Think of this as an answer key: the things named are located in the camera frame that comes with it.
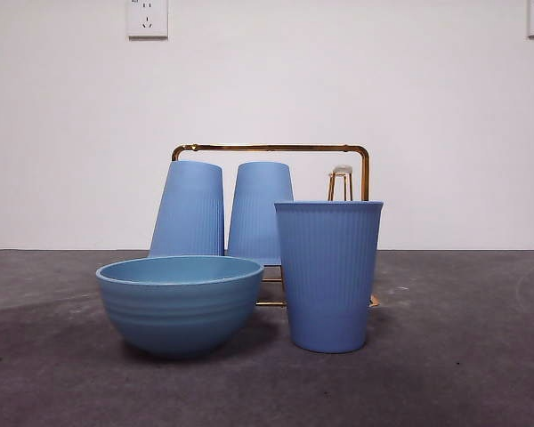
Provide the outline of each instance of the cup rack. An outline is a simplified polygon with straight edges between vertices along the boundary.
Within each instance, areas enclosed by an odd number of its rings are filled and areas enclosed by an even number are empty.
[[[354,152],[360,154],[360,194],[361,200],[368,200],[369,198],[369,168],[370,159],[369,154],[360,145],[181,145],[174,149],[172,153],[172,161],[178,160],[183,151],[302,151],[302,152]],[[264,278],[263,282],[280,283],[285,289],[283,280],[283,269],[281,268],[280,278]],[[370,299],[370,307],[375,307],[379,304],[377,298],[372,295]],[[258,301],[257,305],[271,306],[271,307],[285,307],[285,301]]]

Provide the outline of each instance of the ribbed cup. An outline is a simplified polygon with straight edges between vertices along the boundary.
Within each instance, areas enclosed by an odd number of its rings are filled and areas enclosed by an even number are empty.
[[[231,209],[228,255],[280,265],[274,202],[293,200],[288,166],[276,162],[240,165]]]
[[[174,161],[149,257],[223,255],[222,169],[202,162]]]
[[[291,339],[341,353],[366,338],[382,202],[275,203]]]

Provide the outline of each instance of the white wall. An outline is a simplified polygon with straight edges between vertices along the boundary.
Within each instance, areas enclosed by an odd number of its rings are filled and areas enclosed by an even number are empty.
[[[126,0],[0,0],[0,248],[148,248],[194,142],[360,144],[382,248],[534,248],[523,0],[170,3],[171,39],[131,42]],[[257,156],[184,158],[224,167],[229,214]],[[262,158],[302,199],[357,159]]]

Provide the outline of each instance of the bowl rim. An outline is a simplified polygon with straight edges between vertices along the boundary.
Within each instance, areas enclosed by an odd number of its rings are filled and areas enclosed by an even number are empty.
[[[199,280],[199,281],[186,281],[186,282],[176,282],[176,283],[156,283],[156,282],[150,282],[148,280],[121,280],[118,278],[109,278],[107,276],[104,276],[102,274],[102,271],[113,267],[115,265],[120,264],[127,264],[129,262],[139,262],[142,260],[153,260],[153,259],[162,259],[162,258],[227,258],[231,260],[238,260],[238,261],[247,261],[255,264],[258,268],[251,273],[243,274],[240,276],[232,276],[229,278],[218,278],[214,280]],[[227,255],[169,255],[169,256],[147,256],[144,258],[134,258],[132,260],[124,260],[124,261],[118,261],[118,262],[112,262],[111,264],[103,265],[97,271],[95,271],[95,276],[103,281],[103,282],[111,282],[111,283],[117,283],[120,285],[137,285],[137,286],[198,286],[198,285],[213,285],[217,283],[225,283],[236,279],[242,279],[242,278],[251,278],[255,276],[256,274],[260,274],[265,270],[264,266],[260,264],[259,262],[255,262],[253,260],[247,259],[247,258],[238,258],[236,256],[227,256]]]

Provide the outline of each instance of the cup rim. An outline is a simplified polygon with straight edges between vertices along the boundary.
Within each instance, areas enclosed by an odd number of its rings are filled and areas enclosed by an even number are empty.
[[[238,261],[247,261],[255,264],[258,268],[250,273],[239,275],[239,276],[232,276],[229,278],[217,278],[213,280],[191,280],[186,282],[176,282],[176,283],[155,283],[151,282],[149,280],[123,280],[118,278],[109,278],[107,276],[103,275],[103,271],[106,270],[109,267],[113,267],[120,264],[127,264],[131,262],[138,262],[142,260],[154,260],[154,259],[163,259],[163,258],[228,258],[232,260],[238,260]],[[152,256],[152,257],[145,257],[145,258],[134,258],[132,260],[124,260],[124,261],[118,261],[118,262],[112,262],[111,264],[103,265],[97,271],[95,271],[95,276],[102,281],[110,282],[110,283],[116,283],[119,285],[137,285],[137,286],[198,286],[198,285],[214,285],[218,283],[226,283],[232,280],[236,279],[243,279],[243,278],[251,278],[254,275],[258,273],[262,273],[265,270],[264,266],[260,264],[259,262],[255,262],[253,260],[249,260],[247,258],[238,258],[235,256],[226,256],[226,255],[171,255],[171,256]]]
[[[285,200],[275,205],[383,205],[380,200]]]

